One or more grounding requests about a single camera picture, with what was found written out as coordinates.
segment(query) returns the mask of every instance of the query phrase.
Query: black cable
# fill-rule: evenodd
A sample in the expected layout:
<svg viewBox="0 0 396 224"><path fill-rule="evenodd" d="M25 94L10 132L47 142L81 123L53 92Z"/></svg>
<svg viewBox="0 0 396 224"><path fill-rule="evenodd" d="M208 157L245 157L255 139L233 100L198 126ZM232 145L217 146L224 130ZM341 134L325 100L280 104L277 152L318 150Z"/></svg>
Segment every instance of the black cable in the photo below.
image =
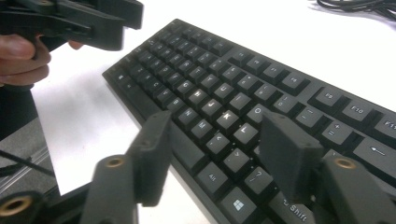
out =
<svg viewBox="0 0 396 224"><path fill-rule="evenodd" d="M36 164L34 164L32 162L29 162L27 160L21 159L21 158L19 158L17 156L14 156L12 154L9 154L9 153L1 150L1 149L0 149L0 157L4 157L4 158L9 159L11 161L15 161L17 163L26 165L26 166L28 166L28 167L30 167L32 169L35 169L35 170L37 170L37 171L39 171L39 172L41 172L41 173L43 173L45 175L50 175L50 176L55 177L55 173L53 173L52 171L50 171L50 170L48 170L46 168L43 168L41 166L38 166L38 165L36 165Z"/></svg>
<svg viewBox="0 0 396 224"><path fill-rule="evenodd" d="M391 21L396 21L396 0L317 0L317 3L330 10L345 12L373 11Z"/></svg>

